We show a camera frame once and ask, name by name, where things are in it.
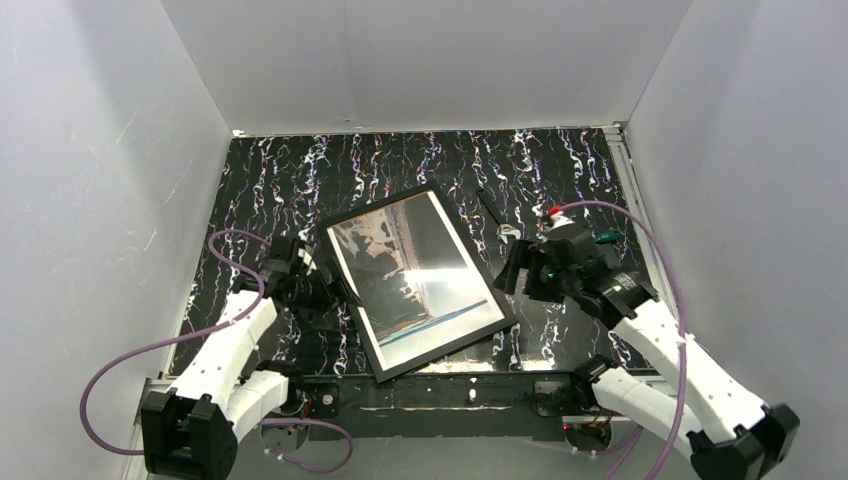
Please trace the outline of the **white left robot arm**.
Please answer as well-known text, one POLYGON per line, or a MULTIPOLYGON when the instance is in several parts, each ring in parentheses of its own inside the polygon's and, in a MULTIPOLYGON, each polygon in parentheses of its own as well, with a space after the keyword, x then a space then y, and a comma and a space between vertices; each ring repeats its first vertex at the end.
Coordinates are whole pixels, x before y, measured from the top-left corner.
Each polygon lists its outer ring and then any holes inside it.
POLYGON ((304 405, 288 416, 273 414, 303 390, 295 365, 267 361, 249 375, 244 366, 280 312, 321 317, 358 299, 336 263, 298 238, 268 242, 267 256, 251 269, 215 248, 219 236, 209 237, 209 252, 239 272, 221 318, 183 373, 140 406, 145 468, 171 479, 225 479, 255 428, 314 425, 304 405))

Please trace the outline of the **black picture frame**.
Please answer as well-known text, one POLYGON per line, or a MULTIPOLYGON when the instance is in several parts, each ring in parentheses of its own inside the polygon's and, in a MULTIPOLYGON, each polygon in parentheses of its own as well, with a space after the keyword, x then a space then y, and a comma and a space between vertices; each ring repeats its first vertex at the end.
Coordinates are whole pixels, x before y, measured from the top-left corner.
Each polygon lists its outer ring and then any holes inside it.
POLYGON ((426 366, 517 322, 450 198, 430 181, 321 221, 375 380, 426 366))

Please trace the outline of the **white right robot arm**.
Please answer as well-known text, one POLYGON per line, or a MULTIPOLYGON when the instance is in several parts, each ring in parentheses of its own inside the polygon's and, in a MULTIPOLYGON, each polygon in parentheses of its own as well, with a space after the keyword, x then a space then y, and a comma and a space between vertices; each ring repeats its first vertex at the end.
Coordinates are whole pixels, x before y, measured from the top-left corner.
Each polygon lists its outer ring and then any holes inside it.
POLYGON ((785 460, 800 427, 786 404, 769 405, 736 381, 694 339, 638 271, 617 258, 610 239, 559 214, 543 240, 511 241, 496 289, 580 309, 641 352, 671 394, 597 355, 572 370, 553 394, 559 403, 622 414, 666 436, 663 453, 686 456, 701 479, 762 479, 785 460))

